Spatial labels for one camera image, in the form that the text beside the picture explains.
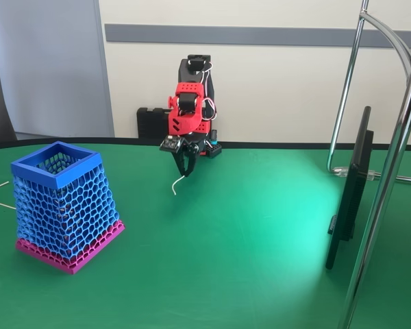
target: chrome frame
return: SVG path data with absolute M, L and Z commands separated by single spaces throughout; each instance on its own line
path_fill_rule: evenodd
M 331 170 L 332 156 L 335 150 L 336 139 L 338 138 L 339 126 L 343 117 L 345 100 L 347 98 L 347 93 L 349 92 L 351 75 L 353 73 L 356 54 L 358 52 L 364 20 L 372 21 L 372 24 L 390 40 L 393 47 L 397 50 L 397 53 L 400 55 L 403 65 L 405 66 L 408 83 L 405 95 L 403 97 L 403 103 L 401 106 L 399 118 L 396 122 L 395 131 L 391 139 L 390 147 L 388 148 L 388 154 L 385 159 L 384 168 L 382 169 L 382 174 L 378 175 L 380 177 L 379 185 L 377 187 L 375 199 L 373 200 L 373 204 L 371 206 L 369 220 L 367 221 L 367 225 L 365 227 L 364 236 L 362 238 L 355 267 L 353 268 L 353 273 L 345 299 L 344 309 L 341 313 L 340 321 L 338 323 L 338 329 L 350 328 L 351 320 L 353 319 L 353 313 L 358 301 L 358 296 L 362 288 L 362 280 L 367 271 L 367 265 L 370 261 L 371 254 L 373 253 L 377 233 L 379 232 L 382 218 L 385 215 L 394 183 L 396 180 L 411 182 L 411 178 L 409 177 L 397 176 L 403 153 L 408 142 L 408 137 L 410 136 L 411 132 L 411 66 L 410 70 L 408 70 L 408 65 L 410 62 L 409 57 L 411 56 L 411 53 L 410 51 L 406 51 L 406 46 L 403 44 L 403 42 L 400 41 L 400 38 L 396 36 L 393 31 L 391 31 L 387 26 L 381 24 L 381 22 L 366 13 L 368 4 L 369 0 L 364 0 L 362 2 L 362 10 L 360 13 L 358 28 L 356 30 L 355 43 L 353 44 L 351 52 L 349 69 L 347 70 L 347 76 L 345 80 L 344 90 L 342 92 L 343 94 L 341 97 L 338 117 L 336 118 L 334 135 L 332 136 L 332 144 L 329 150 L 329 158 L 327 160 L 327 169 L 330 172 L 336 173 L 335 170 Z
M 367 7 L 369 5 L 369 0 L 364 0 L 362 2 L 361 11 L 358 20 L 358 26 L 356 28 L 355 40 L 353 42 L 353 46 L 351 48 L 351 55 L 349 61 L 349 67 L 347 69 L 347 74 L 344 82 L 344 87 L 342 89 L 342 95 L 340 99 L 340 105 L 338 109 L 338 114 L 336 116 L 334 132 L 332 134 L 332 140 L 330 142 L 329 148 L 329 155 L 327 157 L 327 171 L 333 173 L 334 175 L 339 175 L 342 167 L 332 168 L 332 160 L 335 153 L 336 143 L 338 141 L 338 135 L 340 131 L 341 121 L 344 115 L 344 109 L 347 102 L 347 96 L 349 94 L 351 77 L 353 75 L 353 69 L 355 68 L 356 56 L 358 54 L 359 44 L 361 40 L 362 30 L 364 28 L 364 22 L 368 21 L 371 25 L 376 27 L 391 43 L 393 48 L 396 50 L 397 54 L 402 61 L 403 69 L 405 70 L 406 80 L 408 79 L 411 74 L 411 50 L 408 46 L 404 43 L 404 41 L 387 25 L 379 21 L 378 19 L 374 18 L 370 14 L 367 13 Z M 381 173 L 375 172 L 375 178 L 380 178 Z M 411 177 L 408 176 L 397 176 L 397 181 L 400 182 L 408 182 L 411 183 Z

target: pink base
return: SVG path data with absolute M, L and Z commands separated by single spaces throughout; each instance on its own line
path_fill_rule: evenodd
M 61 269 L 69 274 L 75 274 L 124 229 L 125 226 L 122 221 L 115 221 L 103 234 L 100 234 L 97 239 L 90 243 L 90 245 L 87 245 L 82 252 L 70 260 L 63 258 L 55 252 L 50 252 L 48 249 L 38 247 L 25 239 L 18 239 L 15 248 L 57 269 Z

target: black monitor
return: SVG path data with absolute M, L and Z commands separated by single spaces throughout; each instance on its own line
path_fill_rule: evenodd
M 332 269 L 335 262 L 336 251 L 340 240 L 348 241 L 353 237 L 356 214 L 364 192 L 371 149 L 373 145 L 373 132 L 367 130 L 369 124 L 371 107 L 366 106 L 362 115 L 361 124 L 356 137 L 353 155 L 351 156 L 347 179 L 342 192 L 338 214 L 332 217 L 329 226 L 329 234 L 332 235 L 329 252 L 327 254 L 326 268 Z

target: table surface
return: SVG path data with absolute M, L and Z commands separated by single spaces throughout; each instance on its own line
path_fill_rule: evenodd
M 336 328 L 377 182 L 326 271 L 345 182 L 326 173 L 327 150 L 225 149 L 174 196 L 175 163 L 157 147 L 80 146 L 101 152 L 126 229 L 70 276 L 16 251 L 15 211 L 0 207 L 0 328 Z M 0 149 L 0 183 L 39 148 Z M 371 169 L 385 155 L 373 151 Z M 335 165 L 350 157 L 337 151 Z M 352 328 L 411 329 L 411 185 L 395 185 Z

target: blue honeycomb basket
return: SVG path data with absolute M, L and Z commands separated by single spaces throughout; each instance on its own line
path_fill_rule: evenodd
M 56 263 L 76 267 L 119 226 L 99 153 L 56 142 L 13 162 L 11 169 L 18 240 Z

